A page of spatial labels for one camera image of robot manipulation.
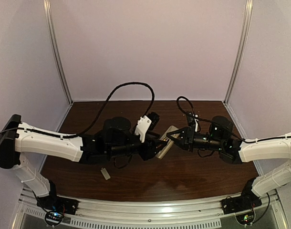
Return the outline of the grey battery cover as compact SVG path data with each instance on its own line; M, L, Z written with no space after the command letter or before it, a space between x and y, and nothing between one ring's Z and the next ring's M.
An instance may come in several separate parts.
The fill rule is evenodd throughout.
M109 175L108 171L105 168L102 168L100 171L105 180L109 180L111 178L111 176Z

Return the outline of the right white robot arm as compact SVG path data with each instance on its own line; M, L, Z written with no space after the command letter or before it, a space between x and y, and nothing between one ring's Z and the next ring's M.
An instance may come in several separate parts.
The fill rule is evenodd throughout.
M264 159L286 159L281 166L246 183L241 194L250 199L259 198L291 182L291 133L245 141L233 139L229 130L211 125L207 134L197 133L191 127L184 127L168 132L167 137L183 150L217 151L219 157L229 164Z

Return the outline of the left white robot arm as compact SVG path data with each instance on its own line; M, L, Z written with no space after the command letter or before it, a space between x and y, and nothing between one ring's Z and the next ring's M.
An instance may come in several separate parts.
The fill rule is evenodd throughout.
M142 116L134 131L124 117L105 120L102 130L94 135L69 135L45 131L21 121L14 114L0 132L0 167L14 169L17 177L36 197L55 202L56 187L38 174L24 155L26 152L64 158L81 164L95 164L100 159L138 154L146 161L154 158L166 142L151 131L159 117L152 112Z

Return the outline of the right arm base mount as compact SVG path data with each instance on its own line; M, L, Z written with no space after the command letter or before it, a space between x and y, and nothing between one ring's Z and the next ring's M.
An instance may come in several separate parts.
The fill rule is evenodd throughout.
M221 200L221 207L225 215L234 213L236 221L243 226L252 225L256 218L255 207L262 205L262 201L248 195L227 197Z

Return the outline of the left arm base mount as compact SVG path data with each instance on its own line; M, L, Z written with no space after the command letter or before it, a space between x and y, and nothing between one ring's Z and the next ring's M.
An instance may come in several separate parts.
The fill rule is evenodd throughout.
M48 226L56 227L62 223L66 214L75 215L79 201L71 198L56 196L39 198L35 196L37 206L44 210L44 221Z

